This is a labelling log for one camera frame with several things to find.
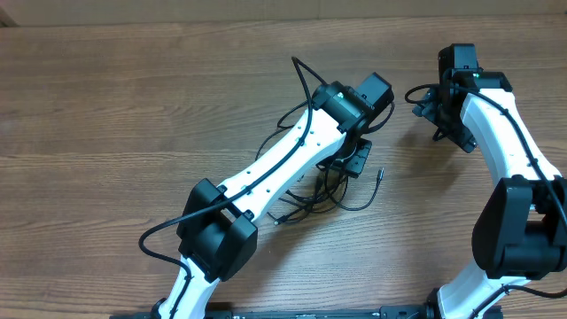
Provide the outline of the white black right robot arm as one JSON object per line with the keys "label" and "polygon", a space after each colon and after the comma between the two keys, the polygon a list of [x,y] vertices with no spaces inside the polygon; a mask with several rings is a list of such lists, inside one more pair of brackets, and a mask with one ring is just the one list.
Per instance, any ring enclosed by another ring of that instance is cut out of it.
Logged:
{"label": "white black right robot arm", "polygon": [[497,302],[513,291],[545,299],[566,292],[529,287],[566,268],[566,179],[536,145],[517,110],[509,80],[478,63],[472,43],[438,54],[439,80],[424,84],[413,113],[467,153],[479,149],[493,192],[474,225],[472,261],[434,289],[426,318],[501,318]]}

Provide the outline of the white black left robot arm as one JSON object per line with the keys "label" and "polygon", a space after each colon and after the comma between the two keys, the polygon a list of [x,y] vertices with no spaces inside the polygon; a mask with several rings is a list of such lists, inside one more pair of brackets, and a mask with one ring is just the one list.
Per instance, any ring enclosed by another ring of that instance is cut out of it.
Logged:
{"label": "white black left robot arm", "polygon": [[365,165],[371,122],[393,101],[392,86],[376,73],[352,88],[319,86],[305,111],[274,146],[219,185],[200,181],[190,192],[176,234],[182,268],[153,318],[202,318],[220,282],[232,278],[257,248],[257,222],[311,167],[356,178]]}

